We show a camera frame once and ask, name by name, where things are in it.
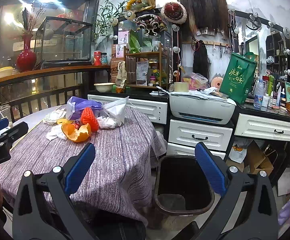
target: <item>purple plastic bag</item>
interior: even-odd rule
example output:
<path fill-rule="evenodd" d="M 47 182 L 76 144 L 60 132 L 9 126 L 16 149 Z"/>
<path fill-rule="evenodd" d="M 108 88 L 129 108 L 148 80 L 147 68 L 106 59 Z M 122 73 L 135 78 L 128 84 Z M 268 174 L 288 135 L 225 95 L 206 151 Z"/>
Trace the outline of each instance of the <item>purple plastic bag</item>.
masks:
<path fill-rule="evenodd" d="M 95 116 L 98 116 L 100 110 L 102 110 L 102 104 L 95 100 L 87 100 L 78 97 L 71 97 L 67 101 L 66 105 L 66 119 L 67 120 L 78 120 L 80 119 L 83 110 L 89 107 L 93 110 Z"/>

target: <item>water bottle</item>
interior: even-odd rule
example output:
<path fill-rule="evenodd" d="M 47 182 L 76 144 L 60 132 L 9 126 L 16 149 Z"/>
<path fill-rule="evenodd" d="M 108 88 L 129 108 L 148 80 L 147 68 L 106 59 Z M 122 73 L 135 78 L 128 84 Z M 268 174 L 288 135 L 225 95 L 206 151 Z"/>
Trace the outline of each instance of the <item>water bottle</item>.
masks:
<path fill-rule="evenodd" d="M 262 79 L 260 79 L 255 87 L 255 97 L 254 97 L 254 107 L 261 109 L 264 95 L 264 84 Z"/>

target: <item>white drawer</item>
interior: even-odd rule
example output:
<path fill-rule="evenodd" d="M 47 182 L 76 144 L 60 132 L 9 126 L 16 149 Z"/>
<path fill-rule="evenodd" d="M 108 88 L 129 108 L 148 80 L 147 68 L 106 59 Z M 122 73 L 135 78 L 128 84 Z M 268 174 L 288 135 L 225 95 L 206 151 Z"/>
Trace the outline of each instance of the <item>white drawer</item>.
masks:
<path fill-rule="evenodd" d="M 107 97 L 99 95 L 88 95 L 87 98 L 88 100 L 95 100 L 101 103 L 112 102 L 118 99 L 122 99 L 119 97 Z M 136 106 L 137 110 L 139 110 L 143 114 L 146 114 L 151 122 L 166 124 L 167 103 L 165 102 L 129 99 L 127 105 L 131 107 Z"/>
<path fill-rule="evenodd" d="M 222 160 L 225 157 L 225 153 L 214 152 L 214 151 L 210 151 L 210 152 L 213 155 L 220 156 L 222 158 Z M 177 145 L 174 143 L 168 143 L 166 155 L 192 155 L 192 156 L 194 156 L 195 155 L 195 148 L 184 146 L 184 145 Z"/>
<path fill-rule="evenodd" d="M 239 114 L 234 134 L 253 138 L 290 141 L 290 122 Z"/>
<path fill-rule="evenodd" d="M 204 142 L 210 150 L 226 151 L 232 131 L 232 128 L 171 120 L 168 141 L 191 147 Z M 207 140 L 195 139 L 193 135 Z"/>

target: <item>red vase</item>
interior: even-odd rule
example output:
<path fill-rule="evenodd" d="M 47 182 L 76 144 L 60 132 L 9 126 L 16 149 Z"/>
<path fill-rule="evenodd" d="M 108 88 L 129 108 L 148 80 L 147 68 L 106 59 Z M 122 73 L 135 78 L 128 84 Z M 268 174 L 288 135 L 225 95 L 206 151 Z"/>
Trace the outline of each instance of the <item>red vase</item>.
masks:
<path fill-rule="evenodd" d="M 24 49 L 17 58 L 17 68 L 20 72 L 31 71 L 35 67 L 37 60 L 36 53 L 30 49 L 30 39 L 32 36 L 32 34 L 25 33 L 22 35 Z"/>

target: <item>red canister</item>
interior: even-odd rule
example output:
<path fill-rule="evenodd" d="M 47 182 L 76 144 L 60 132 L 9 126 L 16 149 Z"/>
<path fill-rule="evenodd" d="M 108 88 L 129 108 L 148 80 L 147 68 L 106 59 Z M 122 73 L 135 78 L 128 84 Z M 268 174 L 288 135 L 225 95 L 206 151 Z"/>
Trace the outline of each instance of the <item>red canister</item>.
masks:
<path fill-rule="evenodd" d="M 100 50 L 94 51 L 94 65 L 95 66 L 102 65 L 102 63 L 101 63 L 101 51 Z"/>

